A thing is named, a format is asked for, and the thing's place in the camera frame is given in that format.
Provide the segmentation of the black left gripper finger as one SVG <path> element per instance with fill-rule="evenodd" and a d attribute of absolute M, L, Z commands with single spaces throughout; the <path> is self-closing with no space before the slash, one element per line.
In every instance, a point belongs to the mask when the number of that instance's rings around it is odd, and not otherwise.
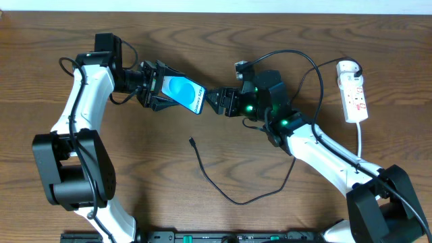
<path fill-rule="evenodd" d="M 161 111 L 168 107 L 173 107 L 179 105 L 179 103 L 173 99 L 168 99 L 164 97 L 160 97 L 157 95 L 153 95 L 150 99 L 150 108 L 153 111 Z"/>
<path fill-rule="evenodd" d="M 180 72 L 178 70 L 169 67 L 167 64 L 163 63 L 160 60 L 156 61 L 157 66 L 157 74 L 158 77 L 164 78 L 166 76 L 174 76 L 174 77 L 185 77 L 185 73 Z"/>

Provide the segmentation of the blue screen Galaxy smartphone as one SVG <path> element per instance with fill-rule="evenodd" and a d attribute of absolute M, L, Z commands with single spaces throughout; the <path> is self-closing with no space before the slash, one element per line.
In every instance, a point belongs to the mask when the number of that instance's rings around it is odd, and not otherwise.
<path fill-rule="evenodd" d="M 165 76 L 161 92 L 191 112 L 202 113 L 207 90 L 195 81 L 187 77 Z"/>

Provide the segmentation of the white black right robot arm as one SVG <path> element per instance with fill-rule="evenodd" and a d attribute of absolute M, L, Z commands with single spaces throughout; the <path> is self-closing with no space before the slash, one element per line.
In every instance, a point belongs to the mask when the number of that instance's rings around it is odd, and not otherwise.
<path fill-rule="evenodd" d="M 291 108 L 279 72 L 242 75 L 239 88 L 209 91 L 218 114 L 262 121 L 273 146 L 304 161 L 346 197 L 348 219 L 321 233 L 325 242 L 414 242 L 431 237 L 408 174 L 397 165 L 384 169 L 357 157 L 330 139 L 317 124 Z"/>

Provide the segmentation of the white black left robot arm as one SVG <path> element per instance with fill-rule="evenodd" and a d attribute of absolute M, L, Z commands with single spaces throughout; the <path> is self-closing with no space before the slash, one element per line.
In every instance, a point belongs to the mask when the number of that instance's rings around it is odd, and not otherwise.
<path fill-rule="evenodd" d="M 94 233 L 64 233 L 61 242 L 146 242 L 137 220 L 115 197 L 114 166 L 99 135 L 107 101 L 115 92 L 137 97 L 153 111 L 177 103 L 158 95 L 168 76 L 183 74 L 161 61 L 139 70 L 122 65 L 124 41 L 96 34 L 94 49 L 71 59 L 74 85 L 58 122 L 38 134 L 32 152 L 47 200 L 84 217 Z"/>

